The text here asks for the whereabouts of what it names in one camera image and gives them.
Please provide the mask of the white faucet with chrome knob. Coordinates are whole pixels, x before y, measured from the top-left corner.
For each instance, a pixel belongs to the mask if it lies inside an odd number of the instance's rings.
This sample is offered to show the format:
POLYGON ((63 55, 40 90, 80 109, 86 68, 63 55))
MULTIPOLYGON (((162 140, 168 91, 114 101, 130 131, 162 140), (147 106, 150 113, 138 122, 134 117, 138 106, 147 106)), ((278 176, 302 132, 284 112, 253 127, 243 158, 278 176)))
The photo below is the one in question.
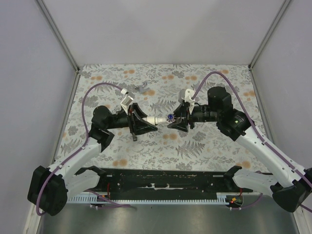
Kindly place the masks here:
POLYGON ((171 123, 175 120, 175 116, 173 114, 168 114, 165 117, 158 117, 158 123, 171 123))

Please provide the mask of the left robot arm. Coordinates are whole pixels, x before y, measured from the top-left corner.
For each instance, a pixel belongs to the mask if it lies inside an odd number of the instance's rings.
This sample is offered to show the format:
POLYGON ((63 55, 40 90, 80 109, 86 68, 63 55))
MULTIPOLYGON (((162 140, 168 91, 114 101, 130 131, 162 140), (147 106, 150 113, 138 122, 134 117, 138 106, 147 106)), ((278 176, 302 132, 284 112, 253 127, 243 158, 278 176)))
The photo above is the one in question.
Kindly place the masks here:
POLYGON ((37 215, 54 216, 69 198, 91 188, 100 192, 107 187, 107 179, 101 176, 103 172, 99 168, 91 167, 81 174, 77 171, 110 145, 114 138, 111 129, 129 128, 133 140, 137 140, 138 135, 157 131, 157 125, 165 122, 164 117, 144 114, 137 103, 115 114, 106 106, 95 108, 84 144, 62 162, 47 168, 38 166, 34 170, 27 199, 36 206, 37 215))

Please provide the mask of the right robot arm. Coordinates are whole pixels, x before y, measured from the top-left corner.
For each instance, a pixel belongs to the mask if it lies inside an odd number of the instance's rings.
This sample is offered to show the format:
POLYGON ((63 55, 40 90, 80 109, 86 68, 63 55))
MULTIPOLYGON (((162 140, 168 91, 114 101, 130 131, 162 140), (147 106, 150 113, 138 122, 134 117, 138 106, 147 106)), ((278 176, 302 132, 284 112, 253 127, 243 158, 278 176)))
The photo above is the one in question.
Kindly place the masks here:
POLYGON ((194 94, 191 89, 179 92, 180 105, 168 128, 188 132, 197 122, 215 122, 223 135, 250 151, 270 172, 265 175, 233 166, 224 175, 224 188, 229 192, 250 189, 272 197, 287 212, 296 211, 312 193, 312 170, 285 155, 244 112, 234 109, 232 97, 224 87, 210 88, 208 104, 204 105, 192 99, 194 94))

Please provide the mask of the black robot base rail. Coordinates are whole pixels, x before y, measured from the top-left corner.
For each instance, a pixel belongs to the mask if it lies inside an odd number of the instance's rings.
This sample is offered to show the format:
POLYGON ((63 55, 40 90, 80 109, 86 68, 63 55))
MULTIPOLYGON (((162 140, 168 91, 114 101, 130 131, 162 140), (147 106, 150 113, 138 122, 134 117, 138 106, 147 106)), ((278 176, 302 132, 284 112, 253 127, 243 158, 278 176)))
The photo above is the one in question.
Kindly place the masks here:
POLYGON ((217 193, 239 194, 224 172, 160 171, 100 168, 98 184, 91 190, 122 199, 216 199, 217 193))

